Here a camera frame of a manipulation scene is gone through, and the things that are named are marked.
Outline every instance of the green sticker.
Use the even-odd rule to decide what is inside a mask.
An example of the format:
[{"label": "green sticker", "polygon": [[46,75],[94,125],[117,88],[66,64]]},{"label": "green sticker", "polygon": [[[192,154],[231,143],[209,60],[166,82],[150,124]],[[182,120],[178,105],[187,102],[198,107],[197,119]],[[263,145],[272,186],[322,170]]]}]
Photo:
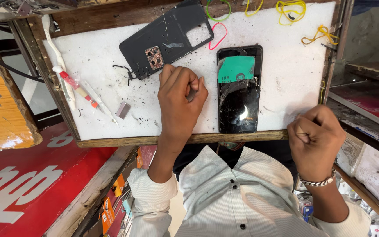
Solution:
[{"label": "green sticker", "polygon": [[249,56],[227,57],[218,62],[218,82],[229,83],[254,78],[255,58]]}]

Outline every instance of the white lettering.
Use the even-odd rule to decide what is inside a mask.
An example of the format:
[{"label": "white lettering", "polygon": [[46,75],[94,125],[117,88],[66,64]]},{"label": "white lettering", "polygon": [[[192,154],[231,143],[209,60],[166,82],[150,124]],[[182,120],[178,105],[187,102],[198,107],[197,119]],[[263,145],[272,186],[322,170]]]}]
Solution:
[{"label": "white lettering", "polygon": [[70,143],[74,138],[72,136],[67,137],[68,134],[70,134],[70,132],[66,131],[58,137],[52,137],[50,139],[51,142],[48,143],[47,147],[62,147],[62,146],[65,146],[66,144]]},{"label": "white lettering", "polygon": [[[7,167],[0,171],[0,178],[2,178],[0,180],[0,187],[18,174],[18,171],[16,170],[10,171],[13,168],[14,167]],[[55,168],[56,165],[50,165],[37,175],[36,171],[29,172],[20,176],[12,183],[8,184],[8,186],[3,188],[0,191],[0,223],[14,223],[22,216],[24,214],[23,212],[13,212],[4,210],[16,201],[16,205],[22,205],[32,201],[41,193],[43,193],[45,189],[52,185],[55,182],[55,180],[57,180],[62,174],[62,170],[54,170]],[[24,185],[19,187],[26,180],[28,181]],[[41,180],[43,181],[40,184],[38,184],[33,190],[27,193],[33,186],[35,186]]]}]

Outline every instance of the dark trousers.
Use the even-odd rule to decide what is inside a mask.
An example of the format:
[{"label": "dark trousers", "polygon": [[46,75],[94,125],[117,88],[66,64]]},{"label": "dark trousers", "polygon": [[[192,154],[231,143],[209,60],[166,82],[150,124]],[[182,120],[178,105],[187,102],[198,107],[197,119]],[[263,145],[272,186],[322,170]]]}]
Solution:
[{"label": "dark trousers", "polygon": [[[185,145],[173,165],[173,173],[176,174],[177,180],[179,180],[179,174],[181,171],[187,166],[187,164],[191,163],[198,156],[206,145],[208,145],[213,151],[216,151],[218,143]],[[293,181],[295,181],[298,172],[296,170],[295,162],[292,159],[288,140],[246,142],[244,146],[267,154],[279,161],[291,172]],[[236,163],[238,163],[242,150],[243,148],[236,151],[231,151],[224,146],[220,146],[218,156],[222,158],[231,169],[233,169]]]}]

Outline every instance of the rubber band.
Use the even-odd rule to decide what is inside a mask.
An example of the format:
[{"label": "rubber band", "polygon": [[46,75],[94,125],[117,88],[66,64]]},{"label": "rubber band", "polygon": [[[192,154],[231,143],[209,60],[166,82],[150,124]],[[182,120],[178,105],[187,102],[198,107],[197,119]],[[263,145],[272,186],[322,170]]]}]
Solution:
[{"label": "rubber band", "polygon": [[218,23],[214,24],[213,27],[211,28],[211,30],[213,31],[213,30],[214,30],[214,27],[216,27],[216,25],[218,25],[218,24],[223,25],[224,29],[226,30],[226,34],[223,36],[223,38],[222,38],[221,40],[219,40],[219,42],[218,42],[213,48],[210,48],[211,41],[208,42],[208,49],[209,49],[209,50],[213,50],[213,49],[215,49],[215,48],[218,46],[218,44],[220,44],[220,42],[221,42],[221,41],[226,37],[226,35],[227,35],[227,28],[226,28],[226,26],[224,26],[224,24],[221,23],[221,22],[218,22]]},{"label": "rubber band", "polygon": [[263,5],[263,2],[264,2],[264,0],[261,0],[260,6],[257,8],[257,10],[255,10],[255,12],[254,12],[254,13],[252,13],[252,14],[248,15],[248,14],[246,13],[246,11],[248,10],[249,1],[250,1],[250,0],[248,0],[248,2],[246,3],[246,8],[245,8],[245,16],[252,16],[252,15],[254,15],[255,13],[257,13],[257,12],[258,12],[258,10],[260,10],[260,8],[261,8],[261,6]]},{"label": "rubber band", "polygon": [[[302,12],[299,13],[296,10],[284,10],[285,6],[293,6],[293,5],[301,6],[302,7]],[[297,21],[301,20],[305,16],[305,12],[307,11],[307,5],[302,0],[293,0],[293,1],[288,1],[288,2],[278,1],[276,3],[276,10],[277,10],[278,13],[280,13],[279,24],[281,24],[281,25],[291,25],[294,22],[297,22]],[[288,15],[291,12],[297,14],[298,17],[295,18],[295,19],[289,18]],[[284,15],[286,17],[286,19],[288,21],[290,21],[291,23],[289,23],[289,24],[282,24],[281,21],[280,21],[281,18],[282,18],[282,15]]]},{"label": "rubber band", "polygon": [[210,14],[208,13],[208,4],[211,2],[211,0],[208,0],[207,1],[207,5],[206,5],[206,13],[207,13],[207,15],[208,15],[208,18],[210,18],[211,20],[213,20],[213,21],[215,21],[215,22],[221,22],[221,21],[224,21],[224,20],[226,20],[229,16],[230,16],[230,3],[228,2],[228,1],[226,1],[226,0],[220,0],[221,2],[225,2],[225,3],[227,3],[228,5],[229,5],[229,13],[228,13],[228,15],[225,17],[225,18],[223,18],[223,19],[219,19],[219,20],[216,20],[216,19],[213,19],[211,16],[210,16]]},{"label": "rubber band", "polygon": [[319,105],[321,105],[321,103],[323,102],[323,91],[325,88],[325,81],[321,81],[321,82],[323,83],[323,86],[320,86],[321,92],[320,92],[320,103],[319,103]]},{"label": "rubber band", "polygon": [[[318,35],[319,32],[321,32],[323,35],[317,37],[317,35]],[[333,39],[331,39],[331,38],[335,38],[335,39],[338,39],[338,40],[339,40],[340,38],[337,37],[337,36],[335,36],[335,35],[329,34],[329,29],[328,29],[327,27],[323,26],[323,25],[320,25],[320,27],[318,28],[317,33],[315,33],[313,39],[309,39],[309,38],[307,38],[307,37],[303,37],[303,38],[301,39],[301,42],[302,42],[302,44],[307,45],[307,44],[310,44],[310,43],[312,43],[312,42],[314,42],[314,41],[316,41],[316,40],[318,40],[319,38],[324,37],[324,36],[327,36],[327,38],[329,38],[329,40],[330,40],[330,43],[333,44],[333,45],[337,45],[337,44],[339,43],[339,42],[335,43],[335,42],[333,41]],[[309,40],[310,42],[309,42],[309,43],[304,43],[304,39],[307,39],[307,40]]]}]

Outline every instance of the red sign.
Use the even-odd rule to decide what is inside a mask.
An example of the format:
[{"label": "red sign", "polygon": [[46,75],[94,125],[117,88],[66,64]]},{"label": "red sign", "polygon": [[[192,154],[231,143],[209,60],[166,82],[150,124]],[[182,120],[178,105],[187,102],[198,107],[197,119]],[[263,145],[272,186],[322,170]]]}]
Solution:
[{"label": "red sign", "polygon": [[78,148],[65,123],[0,152],[0,237],[40,237],[117,148]]}]

